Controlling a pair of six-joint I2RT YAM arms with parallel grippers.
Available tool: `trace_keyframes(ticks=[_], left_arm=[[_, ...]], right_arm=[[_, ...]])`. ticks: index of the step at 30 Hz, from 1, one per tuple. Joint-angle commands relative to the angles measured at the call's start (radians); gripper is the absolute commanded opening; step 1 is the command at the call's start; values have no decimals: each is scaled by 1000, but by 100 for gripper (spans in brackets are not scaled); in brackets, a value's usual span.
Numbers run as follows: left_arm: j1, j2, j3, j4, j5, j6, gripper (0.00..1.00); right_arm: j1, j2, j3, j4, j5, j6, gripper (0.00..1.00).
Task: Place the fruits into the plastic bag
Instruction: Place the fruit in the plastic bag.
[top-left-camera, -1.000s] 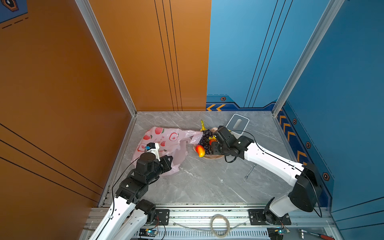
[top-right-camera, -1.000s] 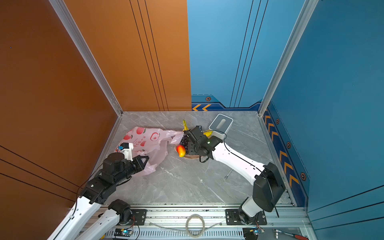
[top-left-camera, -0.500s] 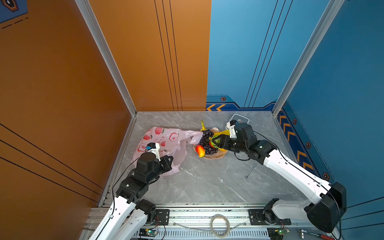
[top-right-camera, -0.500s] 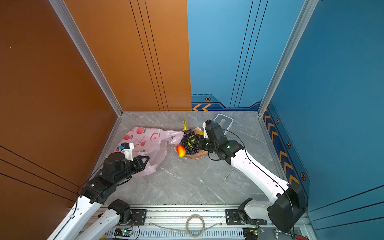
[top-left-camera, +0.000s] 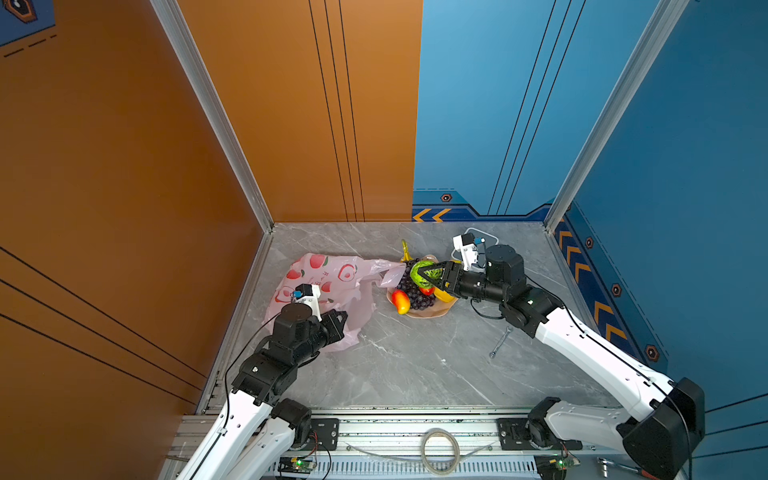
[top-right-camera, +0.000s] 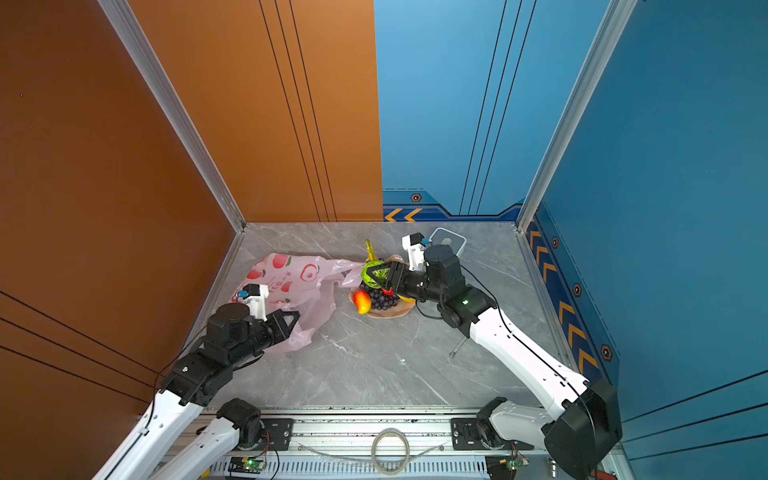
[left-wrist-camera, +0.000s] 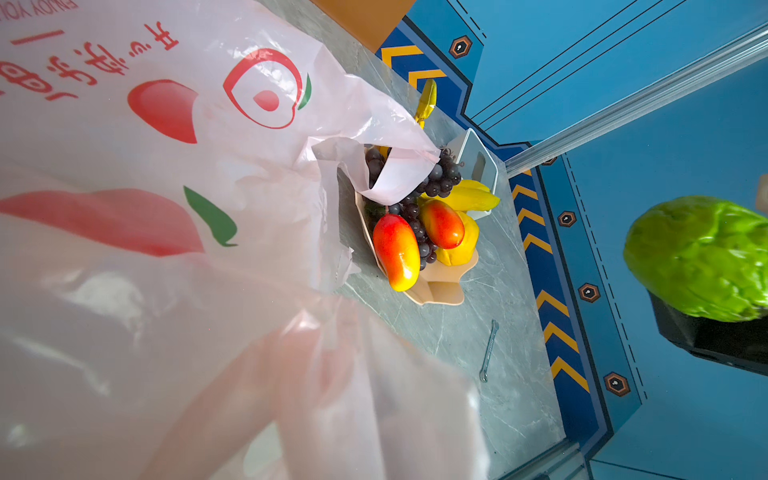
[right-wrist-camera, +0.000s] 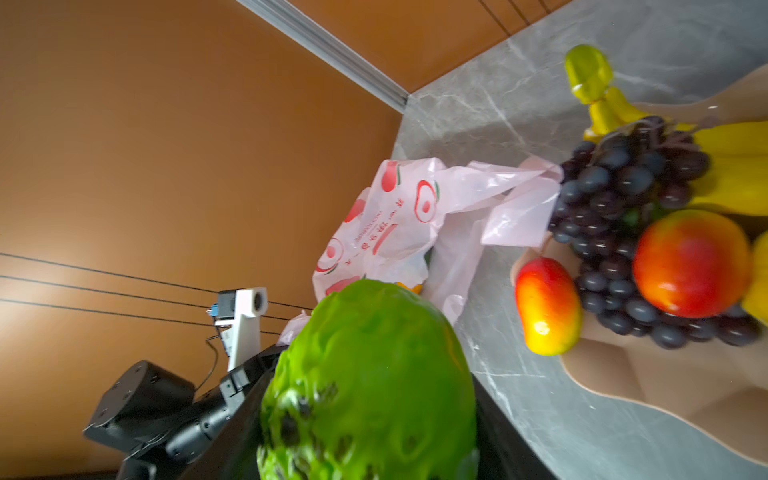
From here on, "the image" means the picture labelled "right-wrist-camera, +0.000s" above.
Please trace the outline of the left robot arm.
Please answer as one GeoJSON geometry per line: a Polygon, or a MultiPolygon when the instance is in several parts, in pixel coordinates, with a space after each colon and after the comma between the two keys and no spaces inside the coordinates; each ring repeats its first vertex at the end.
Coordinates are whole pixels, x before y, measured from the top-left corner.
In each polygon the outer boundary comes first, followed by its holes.
{"type": "Polygon", "coordinates": [[[125,455],[119,479],[181,479],[271,380],[284,346],[272,346],[195,397],[192,382],[152,362],[131,366],[101,397],[86,439],[125,455]]]}

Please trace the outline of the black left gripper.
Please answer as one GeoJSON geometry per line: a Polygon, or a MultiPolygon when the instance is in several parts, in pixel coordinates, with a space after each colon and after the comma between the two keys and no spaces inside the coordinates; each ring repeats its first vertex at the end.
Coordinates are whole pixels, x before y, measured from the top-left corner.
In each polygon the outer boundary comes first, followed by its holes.
{"type": "Polygon", "coordinates": [[[219,390],[227,410],[234,414],[245,402],[249,392],[262,379],[274,375],[286,345],[274,345],[227,373],[219,384],[219,390]]]}

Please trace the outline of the pink printed plastic bag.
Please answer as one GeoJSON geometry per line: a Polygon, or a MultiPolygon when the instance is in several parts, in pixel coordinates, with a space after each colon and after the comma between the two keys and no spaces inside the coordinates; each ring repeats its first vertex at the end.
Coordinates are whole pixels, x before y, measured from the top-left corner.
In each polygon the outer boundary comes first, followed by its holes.
{"type": "Polygon", "coordinates": [[[535,156],[518,167],[385,161],[318,260],[315,297],[363,278],[398,283],[456,323],[485,247],[544,244],[563,179],[535,156]]]}

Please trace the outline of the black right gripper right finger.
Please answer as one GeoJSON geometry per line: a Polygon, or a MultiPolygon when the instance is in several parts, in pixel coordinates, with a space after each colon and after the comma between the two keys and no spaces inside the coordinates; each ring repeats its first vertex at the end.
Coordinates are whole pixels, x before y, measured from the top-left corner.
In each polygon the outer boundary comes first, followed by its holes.
{"type": "Polygon", "coordinates": [[[481,382],[472,376],[477,415],[478,480],[556,480],[481,382]]]}

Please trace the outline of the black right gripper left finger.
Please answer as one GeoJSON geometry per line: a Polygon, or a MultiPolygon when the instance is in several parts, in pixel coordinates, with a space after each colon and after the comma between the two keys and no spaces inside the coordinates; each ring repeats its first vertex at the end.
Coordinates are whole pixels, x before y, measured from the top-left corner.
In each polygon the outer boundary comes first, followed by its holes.
{"type": "Polygon", "coordinates": [[[225,422],[210,446],[180,475],[180,479],[260,479],[258,448],[263,444],[261,402],[274,378],[275,368],[244,383],[245,374],[220,382],[225,422]]]}

